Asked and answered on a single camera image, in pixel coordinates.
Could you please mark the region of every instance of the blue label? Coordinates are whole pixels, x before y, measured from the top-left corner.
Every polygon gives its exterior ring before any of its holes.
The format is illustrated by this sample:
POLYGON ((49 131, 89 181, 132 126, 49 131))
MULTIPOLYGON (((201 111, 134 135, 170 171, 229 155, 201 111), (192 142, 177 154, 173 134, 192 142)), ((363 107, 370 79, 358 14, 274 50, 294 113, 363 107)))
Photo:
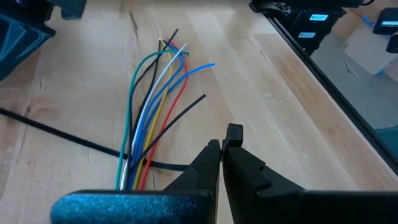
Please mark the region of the blue label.
POLYGON ((325 21, 329 15, 313 14, 310 18, 311 21, 325 21))
POLYGON ((384 21, 381 22, 382 26, 398 26, 398 21, 384 21))
POLYGON ((317 33, 302 32, 298 35, 299 38, 313 38, 317 33))

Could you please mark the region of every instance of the red wire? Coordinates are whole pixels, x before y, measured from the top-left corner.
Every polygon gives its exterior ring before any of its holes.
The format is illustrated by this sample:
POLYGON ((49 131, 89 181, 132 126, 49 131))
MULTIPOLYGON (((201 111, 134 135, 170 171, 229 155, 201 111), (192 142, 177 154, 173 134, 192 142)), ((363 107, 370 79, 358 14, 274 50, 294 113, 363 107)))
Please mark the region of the red wire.
MULTIPOLYGON (((173 47, 175 49, 178 50, 178 47, 173 42, 171 42, 171 44, 173 45, 173 47)), ((184 60, 183 67, 184 67, 184 72, 187 73, 188 72, 188 68, 187 68, 187 63, 185 62, 185 60, 184 60)), ((173 111, 175 105, 177 104, 177 101, 180 98, 182 92, 184 91, 185 87, 187 86, 187 83, 188 83, 188 77, 186 77, 184 79, 184 83, 182 84, 182 87, 181 87, 178 95, 175 97, 175 99, 174 99, 169 111, 167 112, 166 118, 163 121, 163 124, 162 124, 162 127, 161 127, 160 131, 162 131, 166 127, 166 124, 169 121, 170 115, 172 114, 172 111, 173 111)), ((150 162, 152 161, 152 157, 154 156, 154 153, 155 153, 155 150, 156 150, 156 147, 157 147, 158 143, 159 142, 157 141, 156 144, 154 145, 154 147, 152 148, 152 150, 150 151, 149 155, 148 155, 147 164, 145 165, 144 175, 142 176, 142 180, 141 180, 141 183, 140 183, 140 186, 139 186, 139 190, 143 190, 144 187, 145 187, 145 182, 146 182, 146 179, 147 179, 147 176, 148 176, 150 162)))

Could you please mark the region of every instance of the floor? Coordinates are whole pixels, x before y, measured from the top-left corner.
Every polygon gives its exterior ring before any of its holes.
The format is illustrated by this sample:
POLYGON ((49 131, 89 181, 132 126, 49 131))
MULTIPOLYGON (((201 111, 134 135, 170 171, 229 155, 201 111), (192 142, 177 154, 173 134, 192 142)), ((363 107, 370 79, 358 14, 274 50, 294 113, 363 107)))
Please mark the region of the floor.
POLYGON ((340 50, 343 41, 327 35, 312 60, 374 128, 398 125, 398 83, 385 73, 371 75, 340 50))

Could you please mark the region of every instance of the wooden surface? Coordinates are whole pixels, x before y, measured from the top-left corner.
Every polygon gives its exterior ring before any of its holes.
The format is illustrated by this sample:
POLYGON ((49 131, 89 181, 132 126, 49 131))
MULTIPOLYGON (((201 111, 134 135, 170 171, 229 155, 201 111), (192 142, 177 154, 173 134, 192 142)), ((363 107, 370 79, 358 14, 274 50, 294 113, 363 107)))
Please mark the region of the wooden surface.
MULTIPOLYGON (((207 98, 161 139, 156 160, 188 164, 210 139, 225 136, 228 123, 239 123, 244 147, 302 187, 398 188, 398 178, 247 2, 92 0, 82 20, 63 21, 56 11, 48 26, 57 35, 0 83, 2 107, 118 149, 131 75, 157 39, 178 27, 176 43, 191 53, 188 69, 217 66, 190 79, 174 116, 202 93, 207 98)), ((135 109, 148 84, 138 88, 135 109)), ((0 123, 1 223, 48 223, 62 195, 113 188, 115 157, 11 119, 0 123)), ((147 188, 161 190, 176 176, 152 169, 147 188)), ((219 200, 218 222, 231 223, 223 184, 219 200)))

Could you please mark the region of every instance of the cardboard box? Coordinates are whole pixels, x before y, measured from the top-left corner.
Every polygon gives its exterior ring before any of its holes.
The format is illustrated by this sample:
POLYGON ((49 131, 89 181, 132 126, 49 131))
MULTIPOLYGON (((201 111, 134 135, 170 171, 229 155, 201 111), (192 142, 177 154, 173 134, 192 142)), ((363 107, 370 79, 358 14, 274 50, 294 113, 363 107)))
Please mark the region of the cardboard box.
POLYGON ((386 52, 389 38, 389 36, 373 34, 372 27, 361 25, 341 48, 366 71, 376 75, 397 56, 397 54, 386 52))
POLYGON ((386 65, 384 73, 390 76, 395 82, 398 82, 398 57, 386 65))

